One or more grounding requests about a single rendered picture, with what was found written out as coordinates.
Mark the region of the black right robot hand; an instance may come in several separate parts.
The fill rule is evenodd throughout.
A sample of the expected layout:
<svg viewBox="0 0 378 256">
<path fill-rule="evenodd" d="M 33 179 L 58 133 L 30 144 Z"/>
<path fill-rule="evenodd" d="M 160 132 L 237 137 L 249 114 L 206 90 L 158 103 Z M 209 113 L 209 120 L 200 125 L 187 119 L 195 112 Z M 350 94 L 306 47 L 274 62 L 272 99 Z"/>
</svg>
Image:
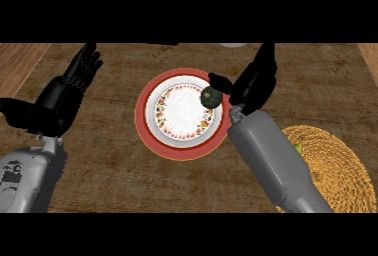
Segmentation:
<svg viewBox="0 0 378 256">
<path fill-rule="evenodd" d="M 246 116 L 268 102 L 277 85 L 277 70 L 275 44 L 263 43 L 235 82 L 215 73 L 209 74 L 210 86 L 231 96 L 229 103 L 241 108 Z"/>
</svg>

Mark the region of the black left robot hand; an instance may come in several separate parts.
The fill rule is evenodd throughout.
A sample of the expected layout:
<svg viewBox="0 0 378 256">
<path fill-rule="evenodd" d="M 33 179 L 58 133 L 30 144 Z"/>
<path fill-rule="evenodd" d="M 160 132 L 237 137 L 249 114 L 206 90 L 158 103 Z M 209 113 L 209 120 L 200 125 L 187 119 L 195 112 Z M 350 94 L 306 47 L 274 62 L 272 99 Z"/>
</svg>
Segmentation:
<svg viewBox="0 0 378 256">
<path fill-rule="evenodd" d="M 88 43 L 64 75 L 52 79 L 34 103 L 0 98 L 0 113 L 8 124 L 31 134 L 61 137 L 74 123 L 85 93 L 102 64 L 96 44 Z"/>
</svg>

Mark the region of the dark green squash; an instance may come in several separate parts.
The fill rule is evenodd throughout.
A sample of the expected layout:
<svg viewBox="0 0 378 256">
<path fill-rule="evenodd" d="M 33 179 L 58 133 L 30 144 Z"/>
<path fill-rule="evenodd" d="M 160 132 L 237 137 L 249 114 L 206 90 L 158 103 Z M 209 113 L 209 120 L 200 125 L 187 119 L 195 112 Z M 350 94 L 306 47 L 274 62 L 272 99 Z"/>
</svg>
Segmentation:
<svg viewBox="0 0 378 256">
<path fill-rule="evenodd" d="M 206 108 L 209 109 L 215 109 L 219 107 L 220 103 L 222 103 L 222 92 L 218 91 L 212 86 L 209 86 L 203 92 L 201 92 L 201 104 Z"/>
</svg>

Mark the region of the red rimmed white plate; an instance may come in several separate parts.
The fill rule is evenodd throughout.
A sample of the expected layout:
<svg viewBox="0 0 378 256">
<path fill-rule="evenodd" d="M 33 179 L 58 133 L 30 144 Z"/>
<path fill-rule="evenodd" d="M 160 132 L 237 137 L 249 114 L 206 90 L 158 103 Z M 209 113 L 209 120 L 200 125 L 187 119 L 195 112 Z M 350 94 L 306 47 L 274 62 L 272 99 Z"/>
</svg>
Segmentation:
<svg viewBox="0 0 378 256">
<path fill-rule="evenodd" d="M 150 150 L 175 161 L 195 160 L 220 146 L 229 120 L 229 97 L 216 109 L 201 105 L 201 92 L 210 86 L 209 73 L 178 68 L 147 84 L 135 107 L 135 125 Z"/>
</svg>

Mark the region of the woven yellow round placemat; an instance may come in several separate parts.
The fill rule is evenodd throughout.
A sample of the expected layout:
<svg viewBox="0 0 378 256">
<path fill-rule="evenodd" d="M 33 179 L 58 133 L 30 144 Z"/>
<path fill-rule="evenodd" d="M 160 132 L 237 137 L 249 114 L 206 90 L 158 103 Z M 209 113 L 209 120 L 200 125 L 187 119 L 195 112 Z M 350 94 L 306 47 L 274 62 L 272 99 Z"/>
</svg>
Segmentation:
<svg viewBox="0 0 378 256">
<path fill-rule="evenodd" d="M 346 143 L 314 126 L 290 126 L 283 132 L 293 146 L 302 143 L 312 181 L 334 212 L 378 213 L 370 173 Z"/>
</svg>

